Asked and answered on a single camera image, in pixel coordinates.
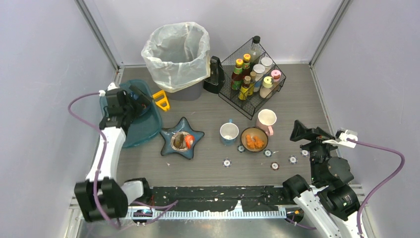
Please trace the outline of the small yellow oil bottle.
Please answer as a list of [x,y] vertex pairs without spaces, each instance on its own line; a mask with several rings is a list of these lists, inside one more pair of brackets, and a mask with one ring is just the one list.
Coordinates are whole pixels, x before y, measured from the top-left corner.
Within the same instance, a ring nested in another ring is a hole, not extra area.
[[248,90],[248,96],[251,96],[254,93],[254,86],[255,86],[255,82],[256,82],[256,76],[257,76],[257,74],[254,71],[250,72],[249,77],[250,77],[251,81],[250,81],[250,86],[249,86],[249,90]]

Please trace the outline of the yellow cap sauce bottle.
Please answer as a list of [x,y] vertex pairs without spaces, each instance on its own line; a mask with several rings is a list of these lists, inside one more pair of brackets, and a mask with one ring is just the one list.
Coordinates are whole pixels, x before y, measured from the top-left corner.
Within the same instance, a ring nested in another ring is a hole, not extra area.
[[242,76],[248,76],[250,74],[250,61],[251,61],[251,55],[250,54],[244,54],[243,55],[243,64],[242,64]]
[[242,79],[241,78],[242,69],[243,69],[243,60],[236,59],[235,67],[231,75],[231,89],[232,90],[239,90],[239,87],[241,85],[241,79]]

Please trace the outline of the pink cap spice jar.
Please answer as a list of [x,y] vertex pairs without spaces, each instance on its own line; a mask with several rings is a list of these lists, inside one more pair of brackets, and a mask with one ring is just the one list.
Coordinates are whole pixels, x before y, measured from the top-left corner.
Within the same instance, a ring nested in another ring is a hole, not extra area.
[[282,73],[280,70],[275,69],[271,71],[272,85],[275,90],[279,88],[281,76],[282,76]]

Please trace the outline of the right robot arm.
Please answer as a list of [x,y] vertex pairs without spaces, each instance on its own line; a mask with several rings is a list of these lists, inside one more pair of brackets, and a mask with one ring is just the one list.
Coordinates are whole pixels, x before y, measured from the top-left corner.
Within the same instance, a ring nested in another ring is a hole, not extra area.
[[358,134],[344,129],[333,136],[320,127],[307,128],[294,122],[290,141],[308,140],[301,149],[308,151],[311,183],[301,175],[283,182],[286,197],[300,206],[315,228],[326,238],[360,238],[365,230],[357,220],[361,207],[349,183],[354,179],[348,161],[331,156],[338,146],[355,148]]

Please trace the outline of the brown bowl with nuggets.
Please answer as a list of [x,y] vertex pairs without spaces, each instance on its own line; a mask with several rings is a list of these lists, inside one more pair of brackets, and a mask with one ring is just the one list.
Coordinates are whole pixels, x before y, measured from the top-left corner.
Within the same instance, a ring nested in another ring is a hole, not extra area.
[[248,127],[241,133],[240,142],[245,151],[262,152],[268,146],[268,136],[258,127]]

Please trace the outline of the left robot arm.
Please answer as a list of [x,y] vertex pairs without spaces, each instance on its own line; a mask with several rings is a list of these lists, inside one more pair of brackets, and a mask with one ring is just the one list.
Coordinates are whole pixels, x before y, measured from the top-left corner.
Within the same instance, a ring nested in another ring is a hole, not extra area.
[[146,99],[134,99],[122,88],[101,90],[97,94],[106,99],[105,115],[99,125],[82,119],[68,106],[73,117],[100,134],[92,167],[85,180],[76,183],[74,194],[87,222],[110,222],[125,217],[129,205],[148,201],[152,196],[145,178],[129,179],[122,186],[116,182],[118,160],[128,129],[144,110],[142,102]]

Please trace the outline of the glass jar white beads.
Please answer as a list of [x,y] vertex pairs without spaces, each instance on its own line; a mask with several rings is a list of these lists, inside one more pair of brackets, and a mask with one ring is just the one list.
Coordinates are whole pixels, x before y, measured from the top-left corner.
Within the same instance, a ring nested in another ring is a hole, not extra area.
[[270,57],[263,57],[261,64],[264,66],[264,71],[268,72],[273,66],[273,60]]

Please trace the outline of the small brown cap bottle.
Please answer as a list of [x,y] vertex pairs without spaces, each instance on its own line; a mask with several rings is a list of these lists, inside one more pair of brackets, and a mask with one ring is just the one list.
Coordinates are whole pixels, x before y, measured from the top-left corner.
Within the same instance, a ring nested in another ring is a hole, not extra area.
[[243,79],[243,82],[241,84],[239,94],[238,94],[239,100],[243,101],[247,98],[250,83],[251,83],[251,77],[250,76],[245,76],[244,79]]

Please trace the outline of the dark blue plate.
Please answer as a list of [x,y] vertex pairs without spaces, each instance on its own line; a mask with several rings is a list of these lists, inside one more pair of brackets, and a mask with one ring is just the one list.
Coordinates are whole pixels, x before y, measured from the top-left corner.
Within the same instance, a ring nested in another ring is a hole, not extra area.
[[130,96],[136,102],[137,115],[141,117],[151,108],[153,99],[134,85],[129,86],[129,89],[132,91]]

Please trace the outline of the yellow cap spice jar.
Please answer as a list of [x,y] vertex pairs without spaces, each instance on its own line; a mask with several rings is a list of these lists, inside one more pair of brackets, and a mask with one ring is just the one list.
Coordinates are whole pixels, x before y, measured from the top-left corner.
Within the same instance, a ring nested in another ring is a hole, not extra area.
[[273,87],[273,78],[271,76],[264,77],[260,88],[260,97],[265,99],[271,95]]

